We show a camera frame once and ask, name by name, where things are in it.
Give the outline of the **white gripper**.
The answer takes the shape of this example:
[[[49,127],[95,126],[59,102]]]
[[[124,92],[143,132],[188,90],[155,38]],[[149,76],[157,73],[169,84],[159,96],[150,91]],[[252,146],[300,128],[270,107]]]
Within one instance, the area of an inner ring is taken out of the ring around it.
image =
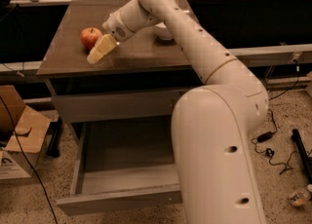
[[[120,10],[112,13],[107,21],[102,24],[102,27],[109,34],[99,37],[90,50],[87,56],[87,62],[90,64],[97,63],[114,50],[117,47],[117,41],[125,42],[135,35],[123,22]]]

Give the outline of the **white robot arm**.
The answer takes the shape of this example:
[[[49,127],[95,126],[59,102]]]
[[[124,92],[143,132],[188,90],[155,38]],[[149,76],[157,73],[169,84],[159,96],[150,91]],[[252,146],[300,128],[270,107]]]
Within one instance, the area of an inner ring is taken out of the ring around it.
[[[172,115],[172,142],[188,224],[266,224],[249,152],[268,94],[253,73],[176,0],[131,0],[103,24],[96,63],[139,30],[164,23],[198,75]]]

